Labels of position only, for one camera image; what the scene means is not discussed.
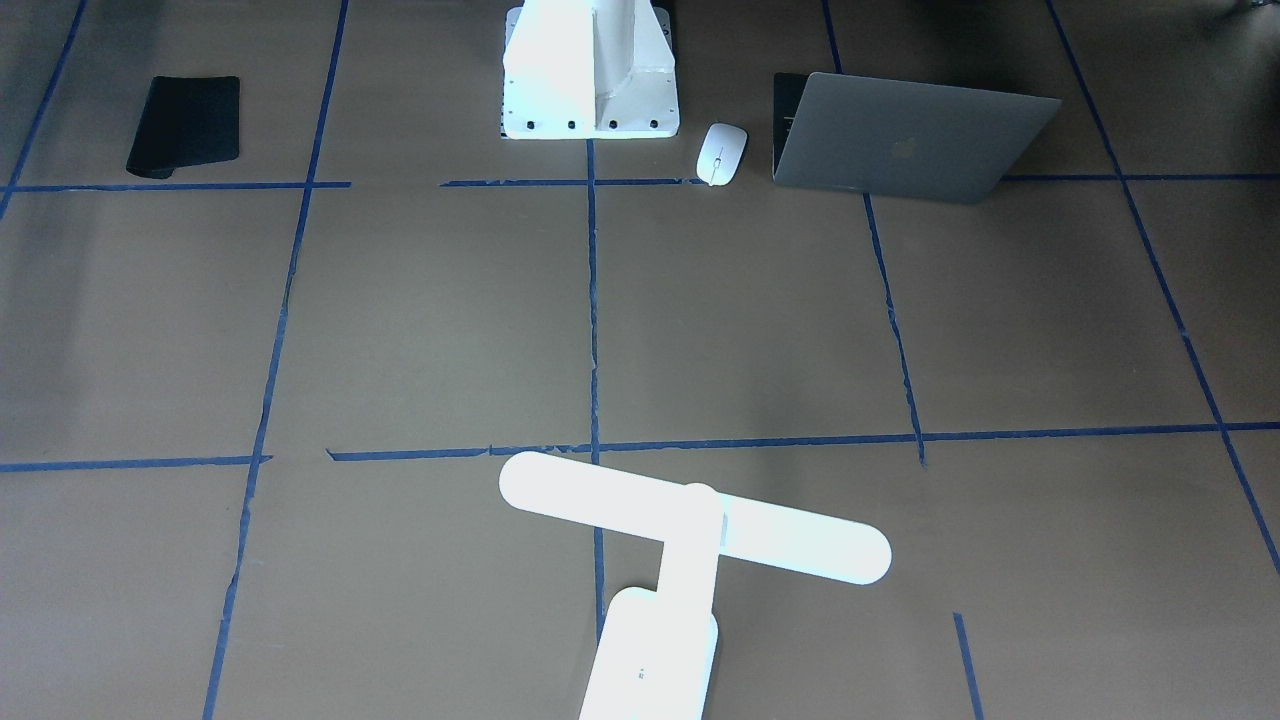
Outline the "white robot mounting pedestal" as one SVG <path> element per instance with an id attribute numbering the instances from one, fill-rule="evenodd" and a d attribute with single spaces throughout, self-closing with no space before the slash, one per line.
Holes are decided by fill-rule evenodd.
<path id="1" fill-rule="evenodd" d="M 506 13 L 500 133 L 648 140 L 678 133 L 668 1 L 525 1 Z"/>

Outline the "grey laptop computer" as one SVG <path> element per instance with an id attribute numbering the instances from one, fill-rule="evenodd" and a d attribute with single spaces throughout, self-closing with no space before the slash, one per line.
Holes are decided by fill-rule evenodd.
<path id="1" fill-rule="evenodd" d="M 974 204 L 1061 108 L 1056 97 L 863 76 L 773 77 L 777 184 Z"/>

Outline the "black mouse pad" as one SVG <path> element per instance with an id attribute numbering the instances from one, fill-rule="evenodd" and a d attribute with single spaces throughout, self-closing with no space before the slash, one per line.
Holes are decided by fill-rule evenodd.
<path id="1" fill-rule="evenodd" d="M 164 181 L 174 170 L 241 155 L 241 78 L 155 76 L 125 170 Z"/>

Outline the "white wireless mouse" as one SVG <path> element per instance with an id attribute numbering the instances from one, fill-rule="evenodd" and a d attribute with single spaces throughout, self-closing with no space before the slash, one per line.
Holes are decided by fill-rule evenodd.
<path id="1" fill-rule="evenodd" d="M 728 184 L 737 174 L 748 141 L 744 128 L 723 122 L 710 124 L 696 159 L 699 181 L 713 187 Z"/>

